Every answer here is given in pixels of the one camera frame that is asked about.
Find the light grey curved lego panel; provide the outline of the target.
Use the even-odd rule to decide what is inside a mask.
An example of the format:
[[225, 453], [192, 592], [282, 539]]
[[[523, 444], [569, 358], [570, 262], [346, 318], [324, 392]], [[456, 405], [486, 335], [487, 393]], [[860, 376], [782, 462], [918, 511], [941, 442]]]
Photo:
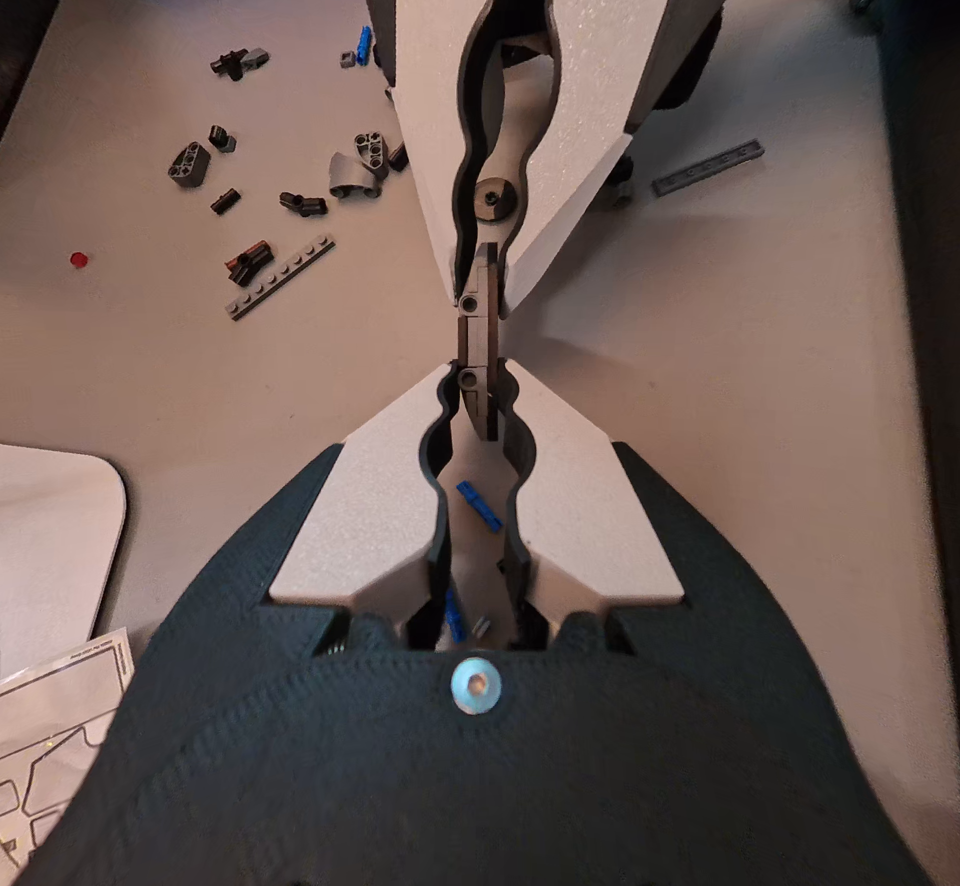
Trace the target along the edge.
[[329, 193], [336, 199], [344, 199], [355, 193], [372, 199], [381, 195], [380, 180], [361, 160], [337, 151], [332, 155], [329, 167]]

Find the black and red lego connector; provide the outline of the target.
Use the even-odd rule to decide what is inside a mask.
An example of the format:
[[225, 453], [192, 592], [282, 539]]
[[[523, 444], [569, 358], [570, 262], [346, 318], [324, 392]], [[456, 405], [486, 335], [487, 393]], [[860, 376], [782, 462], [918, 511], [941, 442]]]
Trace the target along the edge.
[[254, 281], [266, 266], [274, 261], [274, 258], [270, 243], [266, 240], [260, 240], [224, 264], [228, 271], [227, 277], [238, 287], [246, 287]]

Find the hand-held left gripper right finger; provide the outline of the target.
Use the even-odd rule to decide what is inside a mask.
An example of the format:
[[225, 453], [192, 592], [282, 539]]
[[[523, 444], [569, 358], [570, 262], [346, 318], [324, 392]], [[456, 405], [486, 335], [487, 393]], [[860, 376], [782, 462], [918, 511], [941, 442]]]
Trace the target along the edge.
[[503, 453], [516, 474], [501, 572], [513, 647], [539, 650], [574, 614], [682, 602], [684, 588], [614, 442], [515, 360], [499, 362]]

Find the round grey lego disc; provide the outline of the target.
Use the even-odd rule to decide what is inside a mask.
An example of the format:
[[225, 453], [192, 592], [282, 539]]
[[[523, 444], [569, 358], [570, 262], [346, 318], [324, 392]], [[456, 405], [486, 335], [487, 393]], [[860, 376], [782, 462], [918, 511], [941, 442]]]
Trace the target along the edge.
[[519, 198], [515, 186], [503, 177], [489, 177], [475, 186], [473, 205], [478, 222], [495, 224], [510, 218]]

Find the dark grey lego plate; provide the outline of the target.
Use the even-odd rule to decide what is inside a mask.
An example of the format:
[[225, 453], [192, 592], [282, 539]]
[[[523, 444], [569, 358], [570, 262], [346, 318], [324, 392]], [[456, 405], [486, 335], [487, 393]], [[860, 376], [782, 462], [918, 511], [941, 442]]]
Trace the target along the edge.
[[702, 183], [738, 165], [759, 159], [764, 154], [763, 144], [756, 138], [750, 139], [654, 179], [651, 190], [655, 197], [662, 198]]

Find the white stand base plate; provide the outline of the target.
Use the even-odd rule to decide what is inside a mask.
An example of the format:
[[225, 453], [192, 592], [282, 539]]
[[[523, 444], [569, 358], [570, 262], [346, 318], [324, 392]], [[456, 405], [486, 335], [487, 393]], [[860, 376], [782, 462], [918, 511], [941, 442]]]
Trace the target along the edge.
[[93, 634], [127, 514], [93, 455], [1, 446], [1, 677]]

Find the dark grey lego beam block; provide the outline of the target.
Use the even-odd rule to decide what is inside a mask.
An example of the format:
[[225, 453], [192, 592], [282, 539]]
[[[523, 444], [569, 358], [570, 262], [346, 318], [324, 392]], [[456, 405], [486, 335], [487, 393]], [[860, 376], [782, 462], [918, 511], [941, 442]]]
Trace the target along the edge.
[[180, 187], [199, 187], [204, 183], [210, 159], [210, 151], [193, 140], [176, 155], [168, 167], [167, 175]]

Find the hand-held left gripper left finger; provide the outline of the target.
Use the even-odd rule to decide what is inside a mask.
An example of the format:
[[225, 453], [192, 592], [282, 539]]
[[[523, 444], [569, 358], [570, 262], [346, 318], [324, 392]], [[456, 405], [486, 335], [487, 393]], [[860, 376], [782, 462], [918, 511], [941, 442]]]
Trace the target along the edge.
[[374, 614], [411, 649], [436, 649], [451, 572], [439, 476], [457, 411], [458, 367], [443, 364], [344, 439], [272, 581], [274, 602]]

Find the sticker sheet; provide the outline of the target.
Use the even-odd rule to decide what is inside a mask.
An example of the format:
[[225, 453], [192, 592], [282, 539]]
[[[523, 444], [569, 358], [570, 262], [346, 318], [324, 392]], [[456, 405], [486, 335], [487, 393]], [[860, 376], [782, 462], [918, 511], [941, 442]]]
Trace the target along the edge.
[[125, 627], [1, 684], [1, 883], [62, 818], [134, 675]]

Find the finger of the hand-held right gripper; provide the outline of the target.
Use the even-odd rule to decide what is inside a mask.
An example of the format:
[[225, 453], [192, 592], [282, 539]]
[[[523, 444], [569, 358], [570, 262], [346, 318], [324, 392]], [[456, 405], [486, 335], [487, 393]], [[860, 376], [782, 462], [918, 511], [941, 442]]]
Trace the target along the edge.
[[668, 0], [550, 0], [554, 109], [525, 165], [502, 314], [541, 279], [626, 150], [626, 121]]
[[457, 88], [469, 33], [488, 0], [395, 0], [392, 98], [443, 288], [454, 301], [454, 181], [467, 140]]

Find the dark grey domed lego assembly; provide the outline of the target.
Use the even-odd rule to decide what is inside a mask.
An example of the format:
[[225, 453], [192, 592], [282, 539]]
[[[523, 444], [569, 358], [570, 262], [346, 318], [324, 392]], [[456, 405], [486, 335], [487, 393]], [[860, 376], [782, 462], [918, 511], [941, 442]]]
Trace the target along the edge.
[[498, 244], [477, 247], [459, 300], [458, 384], [478, 438], [498, 440]]

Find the long grey studded lego plate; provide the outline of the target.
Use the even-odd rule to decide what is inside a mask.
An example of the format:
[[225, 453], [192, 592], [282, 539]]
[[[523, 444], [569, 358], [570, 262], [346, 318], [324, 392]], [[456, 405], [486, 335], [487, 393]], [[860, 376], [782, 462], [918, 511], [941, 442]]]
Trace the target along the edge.
[[248, 286], [241, 288], [234, 283], [237, 293], [224, 306], [226, 316], [234, 322], [243, 319], [335, 247], [336, 241], [332, 237], [321, 235], [285, 259], [274, 257], [274, 262], [266, 266]]

